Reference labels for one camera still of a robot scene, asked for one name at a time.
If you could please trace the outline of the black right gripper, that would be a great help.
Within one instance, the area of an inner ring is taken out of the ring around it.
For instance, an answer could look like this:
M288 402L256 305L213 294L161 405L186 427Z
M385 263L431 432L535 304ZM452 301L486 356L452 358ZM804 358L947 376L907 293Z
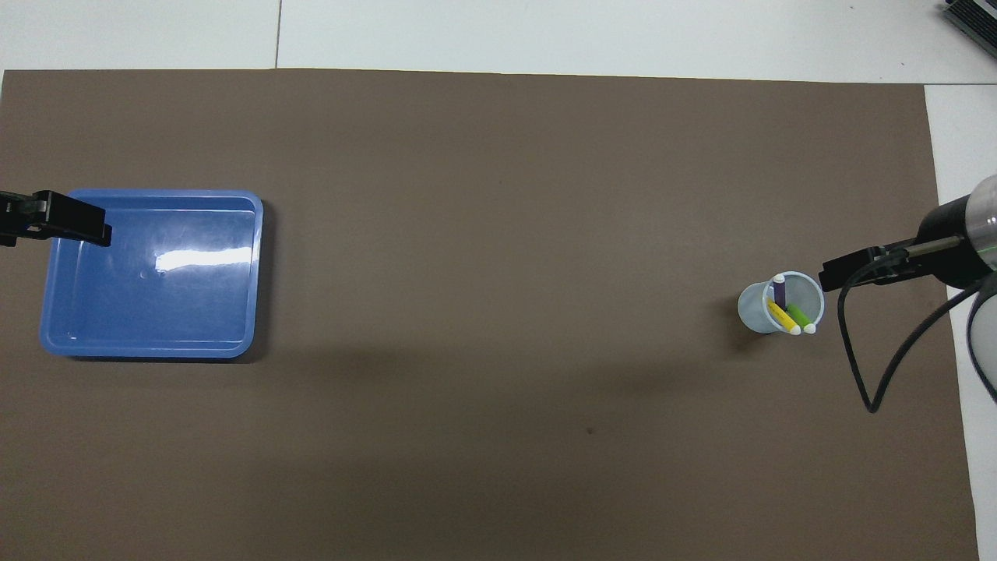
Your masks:
M970 284L993 273L992 267L984 262L970 242L966 226L969 199L969 195L961 196L937 206L932 212L927 213L919 224L918 234L913 238L902 239L884 246L868 246L826 260L819 271L819 284L823 292L840 290L852 274L882 258L888 252L909 249L912 245L928 244L944 238L958 237L959 242L951 248L907 258L900 265L893 266L888 276L880 277L879 285L903 283L912 278L933 276L952 288L965 290Z

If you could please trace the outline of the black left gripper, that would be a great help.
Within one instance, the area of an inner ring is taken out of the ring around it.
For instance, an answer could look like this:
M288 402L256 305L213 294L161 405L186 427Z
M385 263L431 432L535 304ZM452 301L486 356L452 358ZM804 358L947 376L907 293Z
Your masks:
M113 228L103 207L49 191L31 195L1 192L1 245L16 246L21 238L75 239L110 246Z

